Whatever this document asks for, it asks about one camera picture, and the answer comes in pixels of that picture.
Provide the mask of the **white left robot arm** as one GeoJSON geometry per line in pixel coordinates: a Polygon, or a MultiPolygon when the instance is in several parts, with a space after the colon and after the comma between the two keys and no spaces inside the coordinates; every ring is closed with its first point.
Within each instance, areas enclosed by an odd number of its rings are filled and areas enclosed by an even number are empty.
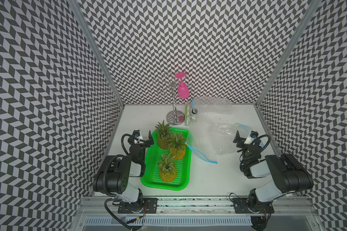
{"type": "Polygon", "coordinates": [[[142,213],[148,204],[139,188],[129,183],[130,178],[141,178],[146,171],[146,149],[154,144],[151,132],[144,140],[140,130],[121,137],[124,155],[107,156],[93,180],[93,191],[119,202],[119,213],[142,213]]]}

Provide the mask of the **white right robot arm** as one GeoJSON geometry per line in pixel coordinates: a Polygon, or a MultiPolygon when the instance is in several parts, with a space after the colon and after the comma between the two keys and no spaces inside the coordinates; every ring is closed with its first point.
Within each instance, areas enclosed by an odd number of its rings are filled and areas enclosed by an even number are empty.
{"type": "Polygon", "coordinates": [[[292,155],[267,155],[262,152],[271,142],[270,135],[259,135],[251,131],[246,138],[237,132],[233,143],[241,153],[240,171],[248,179],[272,179],[261,187],[252,189],[247,197],[235,196],[230,199],[237,214],[271,215],[274,213],[274,200],[293,192],[311,189],[312,175],[292,155]]]}

